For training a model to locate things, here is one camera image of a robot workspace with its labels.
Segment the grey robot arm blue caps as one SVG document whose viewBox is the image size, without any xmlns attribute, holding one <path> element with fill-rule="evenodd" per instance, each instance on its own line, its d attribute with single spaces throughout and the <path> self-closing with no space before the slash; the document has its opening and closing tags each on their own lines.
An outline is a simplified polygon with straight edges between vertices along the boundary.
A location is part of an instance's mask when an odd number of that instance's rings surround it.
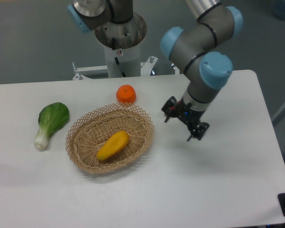
<svg viewBox="0 0 285 228">
<path fill-rule="evenodd" d="M 231 60 L 214 51 L 238 34 L 243 16 L 219 0 L 186 2 L 197 26 L 191 31 L 169 29 L 162 37 L 162 53 L 189 79 L 181 100 L 171 97 L 162 107 L 167 118 L 178 118 L 190 138 L 200 140 L 209 128 L 200 119 L 233 71 Z M 110 78 L 141 75 L 140 45 L 147 34 L 145 20 L 131 0 L 75 0 L 67 11 L 78 29 L 93 31 L 104 47 Z"/>
</svg>

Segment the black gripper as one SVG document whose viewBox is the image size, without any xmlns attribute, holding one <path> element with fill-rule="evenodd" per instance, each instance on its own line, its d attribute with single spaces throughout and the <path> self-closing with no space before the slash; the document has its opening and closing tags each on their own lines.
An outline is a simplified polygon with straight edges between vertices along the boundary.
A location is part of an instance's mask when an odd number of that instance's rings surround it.
<svg viewBox="0 0 285 228">
<path fill-rule="evenodd" d="M 189 142 L 191 139 L 200 141 L 208 130 L 209 124 L 200 122 L 204 111 L 195 111 L 190 107 L 191 103 L 185 104 L 182 99 L 177 102 L 176 98 L 171 96 L 161 108 L 166 118 L 164 122 L 168 122 L 170 118 L 178 118 L 187 125 L 190 132 L 187 141 Z"/>
</svg>

